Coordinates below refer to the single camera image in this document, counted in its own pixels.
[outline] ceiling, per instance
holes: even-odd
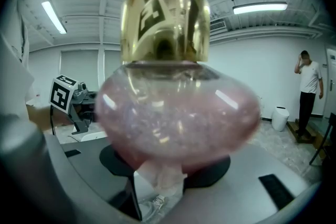
[[[28,26],[30,50],[51,46],[119,44],[123,0],[51,0],[67,29],[61,35],[42,8],[45,0],[19,0]],[[322,0],[208,0],[211,6],[211,45],[256,36],[334,37],[331,18]],[[233,6],[286,1],[283,12],[233,14]]]

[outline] black pants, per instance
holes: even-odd
[[[305,133],[311,112],[313,111],[315,93],[301,92],[300,96],[300,119],[299,136]]]

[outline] trash can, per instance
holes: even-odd
[[[277,106],[272,115],[272,127],[274,130],[283,131],[289,117],[289,112],[286,108]]]

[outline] white curtain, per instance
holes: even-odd
[[[105,50],[104,76],[107,80],[113,72],[121,66],[121,54],[118,50]]]
[[[62,51],[60,73],[98,91],[98,50]]]

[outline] trash can lid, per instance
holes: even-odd
[[[287,109],[282,108],[282,107],[280,107],[280,106],[277,106],[277,107],[275,108],[275,110],[276,110],[281,116],[283,116],[284,118],[285,118],[285,117],[289,117],[289,112],[288,112]]]

